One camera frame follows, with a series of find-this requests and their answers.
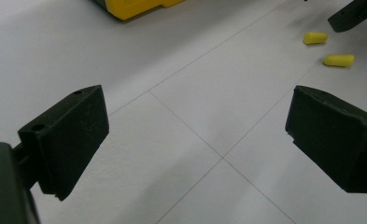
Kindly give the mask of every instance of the floor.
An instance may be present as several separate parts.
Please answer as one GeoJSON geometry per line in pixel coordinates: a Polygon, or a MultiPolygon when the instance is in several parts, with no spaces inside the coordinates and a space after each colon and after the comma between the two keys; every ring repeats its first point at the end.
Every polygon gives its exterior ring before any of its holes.
{"type": "Polygon", "coordinates": [[[72,91],[106,96],[110,134],[72,194],[32,188],[42,223],[367,223],[367,194],[284,130],[296,85],[367,111],[367,21],[327,23],[346,4],[186,0],[121,22],[91,0],[0,0],[0,141],[72,91]],[[324,66],[332,53],[356,61],[324,66]]]}

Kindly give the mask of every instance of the yellow earplug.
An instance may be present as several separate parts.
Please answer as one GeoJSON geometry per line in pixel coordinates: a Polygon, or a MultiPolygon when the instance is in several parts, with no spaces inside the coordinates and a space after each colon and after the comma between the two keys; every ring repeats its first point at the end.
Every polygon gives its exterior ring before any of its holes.
{"type": "Polygon", "coordinates": [[[310,44],[324,44],[328,40],[328,35],[325,33],[306,33],[303,42],[306,45],[310,44]]]}
{"type": "Polygon", "coordinates": [[[353,54],[331,54],[323,59],[323,63],[328,66],[349,67],[354,63],[353,54]]]}

